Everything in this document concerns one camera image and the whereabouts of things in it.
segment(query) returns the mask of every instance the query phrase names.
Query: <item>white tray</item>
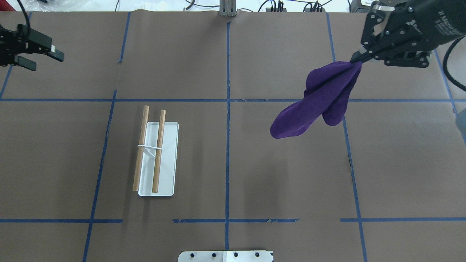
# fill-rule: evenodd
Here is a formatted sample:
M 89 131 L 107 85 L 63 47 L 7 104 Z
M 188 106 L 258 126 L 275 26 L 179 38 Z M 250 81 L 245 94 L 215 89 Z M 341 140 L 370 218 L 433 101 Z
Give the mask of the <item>white tray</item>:
M 148 122 L 144 145 L 157 146 L 158 122 Z M 160 163 L 160 179 L 158 192 L 152 192 L 155 158 L 143 154 L 141 178 L 139 181 L 140 196 L 173 196 L 175 193 L 176 154 L 178 149 L 178 123 L 165 122 L 162 160 Z M 155 149 L 145 149 L 155 155 Z

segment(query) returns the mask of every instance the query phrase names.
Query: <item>purple cloth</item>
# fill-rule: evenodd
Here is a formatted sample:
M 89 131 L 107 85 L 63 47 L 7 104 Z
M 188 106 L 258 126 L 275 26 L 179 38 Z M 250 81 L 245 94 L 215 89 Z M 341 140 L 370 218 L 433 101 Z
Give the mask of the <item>purple cloth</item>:
M 274 138 L 299 136 L 321 114 L 328 125 L 339 124 L 361 67 L 361 62 L 333 62 L 312 70 L 306 81 L 304 98 L 277 116 L 270 127 L 270 134 Z

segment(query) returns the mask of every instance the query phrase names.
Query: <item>metal bracket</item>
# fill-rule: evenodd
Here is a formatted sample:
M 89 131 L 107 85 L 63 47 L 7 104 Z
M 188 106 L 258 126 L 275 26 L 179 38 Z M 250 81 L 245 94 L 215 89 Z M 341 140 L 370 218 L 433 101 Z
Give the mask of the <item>metal bracket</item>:
M 273 251 L 185 251 L 178 262 L 274 262 Z
M 220 16 L 236 16 L 236 0 L 220 0 Z

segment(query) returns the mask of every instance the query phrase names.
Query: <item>wooden stick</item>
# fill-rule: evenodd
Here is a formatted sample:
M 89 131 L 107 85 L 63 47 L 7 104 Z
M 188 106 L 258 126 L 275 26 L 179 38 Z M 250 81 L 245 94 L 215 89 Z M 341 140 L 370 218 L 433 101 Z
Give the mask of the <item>wooden stick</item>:
M 145 142 L 145 134 L 147 129 L 147 120 L 149 118 L 149 106 L 144 106 L 143 111 L 143 120 L 141 122 L 141 134 L 139 135 L 139 144 L 144 145 Z M 138 147 L 137 148 L 137 156 L 136 156 L 136 169 L 134 171 L 134 181 L 133 181 L 133 191 L 139 190 L 139 180 L 141 179 L 141 169 L 143 167 L 143 153 L 144 148 Z
M 165 128 L 165 110 L 160 111 L 160 120 L 158 123 L 158 136 L 157 147 L 163 148 L 164 142 L 164 128 Z M 152 192 L 158 192 L 158 180 L 160 178 L 160 162 L 162 160 L 162 150 L 155 150 L 155 167 L 154 167 L 154 181 L 152 182 Z

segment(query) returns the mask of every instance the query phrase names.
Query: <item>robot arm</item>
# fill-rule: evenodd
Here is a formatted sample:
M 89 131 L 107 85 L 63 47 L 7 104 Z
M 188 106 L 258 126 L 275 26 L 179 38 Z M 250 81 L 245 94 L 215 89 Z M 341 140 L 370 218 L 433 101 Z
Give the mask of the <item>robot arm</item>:
M 387 66 L 425 68 L 432 50 L 464 35 L 466 0 L 409 0 L 395 7 L 374 1 L 361 37 L 363 46 L 351 62 L 375 59 Z
M 36 70 L 36 63 L 18 54 L 44 54 L 60 62 L 64 54 L 52 45 L 52 38 L 34 29 L 27 35 L 27 26 L 18 25 L 16 31 L 10 31 L 0 25 L 0 66 L 18 65 L 29 70 Z

